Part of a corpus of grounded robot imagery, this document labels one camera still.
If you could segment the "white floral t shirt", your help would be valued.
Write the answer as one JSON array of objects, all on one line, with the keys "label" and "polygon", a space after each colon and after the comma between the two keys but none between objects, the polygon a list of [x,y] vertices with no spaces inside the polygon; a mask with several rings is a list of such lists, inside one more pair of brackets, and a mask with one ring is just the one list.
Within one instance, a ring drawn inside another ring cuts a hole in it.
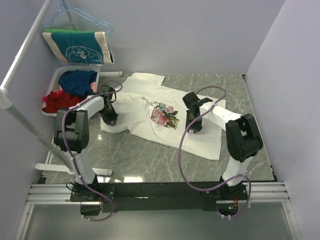
[{"label": "white floral t shirt", "polygon": [[184,91],[162,85],[164,76],[133,73],[119,91],[113,108],[118,114],[114,126],[103,121],[100,128],[107,133],[130,131],[140,138],[177,149],[212,161],[220,158],[222,128],[204,119],[199,133],[188,133],[182,139],[186,126],[187,108]]}]

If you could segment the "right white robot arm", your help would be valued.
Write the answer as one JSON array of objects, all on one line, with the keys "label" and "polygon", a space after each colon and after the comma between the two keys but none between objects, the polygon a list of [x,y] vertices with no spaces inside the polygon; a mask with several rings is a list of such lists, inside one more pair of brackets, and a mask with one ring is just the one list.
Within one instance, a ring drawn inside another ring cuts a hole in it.
[{"label": "right white robot arm", "polygon": [[[249,113],[240,115],[219,106],[220,99],[217,101],[207,97],[200,99],[195,92],[190,92],[182,100],[187,111],[185,130],[178,147],[180,174],[185,183],[192,189],[205,192],[219,188],[221,197],[230,200],[237,194],[237,187],[242,184],[249,163],[264,146],[257,122],[253,115]],[[184,176],[181,166],[181,150],[184,138],[190,130],[196,133],[202,130],[203,118],[225,131],[227,150],[230,155],[226,170],[220,178],[220,183],[211,188],[193,186]]]}]

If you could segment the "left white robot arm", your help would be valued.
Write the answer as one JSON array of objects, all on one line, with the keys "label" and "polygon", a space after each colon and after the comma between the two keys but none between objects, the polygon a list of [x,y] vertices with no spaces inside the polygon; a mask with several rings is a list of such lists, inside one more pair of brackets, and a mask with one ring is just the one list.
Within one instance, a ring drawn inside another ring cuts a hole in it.
[{"label": "left white robot arm", "polygon": [[100,188],[96,184],[97,174],[90,165],[87,147],[90,141],[89,119],[99,114],[102,122],[114,126],[118,120],[112,103],[117,99],[117,90],[103,85],[97,93],[69,108],[60,108],[55,118],[54,144],[70,159],[75,181],[86,184],[82,195],[88,201],[96,200]]}]

